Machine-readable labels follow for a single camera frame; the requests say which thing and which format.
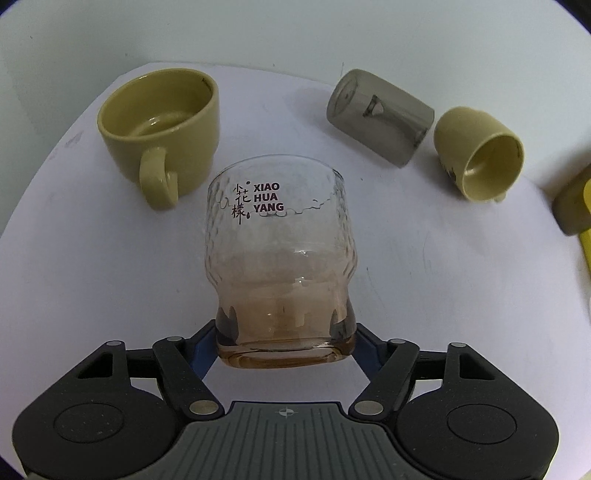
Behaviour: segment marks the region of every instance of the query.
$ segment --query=gray tumbler lying on side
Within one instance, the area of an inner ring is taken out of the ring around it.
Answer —
[[[364,70],[337,84],[326,118],[397,167],[405,166],[435,119],[431,107]]]

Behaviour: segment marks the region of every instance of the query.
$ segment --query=round tabletop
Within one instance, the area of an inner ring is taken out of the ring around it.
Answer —
[[[152,211],[96,127],[115,88],[178,65],[146,65],[101,94],[46,159],[0,238],[0,453],[13,465],[18,413],[100,344],[147,348],[191,336],[215,316],[203,265],[206,186],[174,210]],[[560,446],[546,478],[576,480],[591,468],[589,272],[542,192],[521,178],[504,202],[471,204],[439,166],[431,134],[398,169],[328,123],[331,86],[194,67],[220,90],[210,180],[236,161],[271,153],[339,170],[359,255],[349,288],[357,320],[422,349],[470,344],[556,420]],[[367,380],[349,358],[277,371],[216,361],[206,383],[225,405],[339,400],[348,407]]]

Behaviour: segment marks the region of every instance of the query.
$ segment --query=yellow ceramic cup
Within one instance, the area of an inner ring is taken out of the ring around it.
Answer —
[[[151,72],[116,90],[97,123],[121,173],[153,209],[166,210],[209,174],[219,142],[217,85],[197,70]]]
[[[500,202],[523,168],[521,141],[486,112],[464,106],[448,110],[433,141],[443,168],[472,202]]]

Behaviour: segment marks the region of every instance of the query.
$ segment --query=cup bottom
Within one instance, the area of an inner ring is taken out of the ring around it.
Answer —
[[[330,343],[326,338],[280,342],[251,342],[243,345],[217,343],[220,359],[237,368],[289,368],[337,362],[349,356],[355,348],[355,335]]]

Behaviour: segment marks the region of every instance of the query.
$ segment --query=drinking glass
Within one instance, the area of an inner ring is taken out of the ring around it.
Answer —
[[[223,170],[207,195],[205,263],[225,363],[296,367],[353,351],[357,253],[336,170],[293,155]]]

